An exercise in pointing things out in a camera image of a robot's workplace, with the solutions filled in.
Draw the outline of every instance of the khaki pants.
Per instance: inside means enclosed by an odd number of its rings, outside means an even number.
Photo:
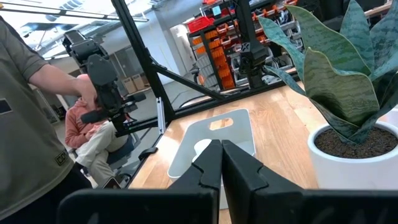
[[[91,139],[76,150],[76,161],[87,167],[95,182],[101,186],[114,177],[114,172],[106,163],[109,152],[120,149],[127,141],[127,136],[116,138],[113,123],[105,121]]]

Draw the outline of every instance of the gray t-shirt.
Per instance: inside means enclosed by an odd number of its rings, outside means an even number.
[[[52,190],[73,166],[27,84],[46,64],[0,21],[0,220]]]

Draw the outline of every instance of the chair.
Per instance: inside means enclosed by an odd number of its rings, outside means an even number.
[[[131,157],[131,152],[141,143],[138,135],[133,133],[129,134],[127,138],[127,142],[117,151],[110,152],[108,156],[108,160],[106,161],[112,170],[117,170],[115,172],[116,175],[122,172],[122,166],[127,163],[127,160]],[[76,149],[68,150],[69,154],[73,154],[75,158],[78,157],[76,153]],[[83,168],[83,172],[85,175],[88,175],[88,170],[86,167]],[[123,169],[123,174],[132,175],[134,170]]]

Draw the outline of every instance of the snake plant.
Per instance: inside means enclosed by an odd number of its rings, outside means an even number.
[[[300,24],[304,54],[275,22],[259,21],[267,38],[292,57],[305,90],[285,71],[267,71],[306,96],[343,142],[365,142],[377,119],[398,103],[398,0],[372,29],[351,0],[340,33],[301,7],[286,8]]]

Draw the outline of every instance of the white plant pot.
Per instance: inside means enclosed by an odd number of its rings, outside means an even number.
[[[398,127],[398,107],[393,108],[386,114],[387,122]]]
[[[398,136],[398,128],[382,121],[376,127]],[[308,147],[320,189],[398,189],[398,147],[377,157],[345,159],[331,156],[319,150],[314,140],[330,129],[328,124],[308,137]]]

